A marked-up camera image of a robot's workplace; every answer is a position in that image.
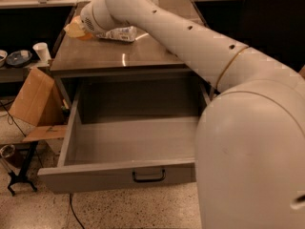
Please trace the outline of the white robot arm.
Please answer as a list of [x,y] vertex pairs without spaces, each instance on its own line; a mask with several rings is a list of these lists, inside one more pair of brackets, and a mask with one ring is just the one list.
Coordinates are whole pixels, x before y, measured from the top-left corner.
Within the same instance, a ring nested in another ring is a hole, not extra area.
[[305,229],[305,80],[230,37],[159,8],[157,0],[92,0],[70,37],[136,26],[219,90],[196,133],[204,229]]

